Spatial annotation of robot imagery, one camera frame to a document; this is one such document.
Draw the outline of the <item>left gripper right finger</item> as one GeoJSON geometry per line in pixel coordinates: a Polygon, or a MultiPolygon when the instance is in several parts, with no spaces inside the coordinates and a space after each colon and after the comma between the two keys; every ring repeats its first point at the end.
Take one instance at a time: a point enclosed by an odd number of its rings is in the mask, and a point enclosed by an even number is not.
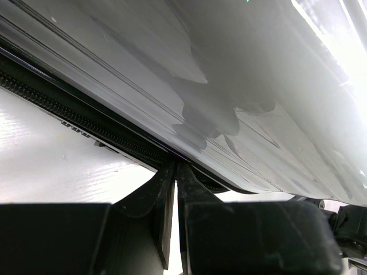
{"type": "Polygon", "coordinates": [[[177,168],[184,274],[341,274],[323,212],[302,201],[223,202],[177,168]]]}

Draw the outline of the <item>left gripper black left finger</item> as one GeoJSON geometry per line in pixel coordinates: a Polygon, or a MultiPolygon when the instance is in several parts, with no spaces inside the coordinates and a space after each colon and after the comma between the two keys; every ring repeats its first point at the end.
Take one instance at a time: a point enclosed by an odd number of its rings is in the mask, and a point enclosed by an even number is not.
{"type": "Polygon", "coordinates": [[[2,274],[162,274],[175,164],[110,203],[1,205],[2,274]]]}

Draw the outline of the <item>black suitcase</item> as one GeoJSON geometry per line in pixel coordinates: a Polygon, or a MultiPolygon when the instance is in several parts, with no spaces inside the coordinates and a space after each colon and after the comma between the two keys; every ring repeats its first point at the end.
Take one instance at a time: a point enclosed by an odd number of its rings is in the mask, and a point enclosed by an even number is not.
{"type": "Polygon", "coordinates": [[[365,1],[2,1],[1,42],[149,164],[366,205],[365,1]]]}

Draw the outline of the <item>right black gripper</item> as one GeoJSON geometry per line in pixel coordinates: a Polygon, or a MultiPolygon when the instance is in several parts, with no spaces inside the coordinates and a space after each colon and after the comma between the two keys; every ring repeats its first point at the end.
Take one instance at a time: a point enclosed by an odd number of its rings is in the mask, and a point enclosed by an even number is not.
{"type": "Polygon", "coordinates": [[[366,258],[366,207],[346,205],[338,212],[321,211],[333,232],[334,239],[344,257],[366,258]]]}

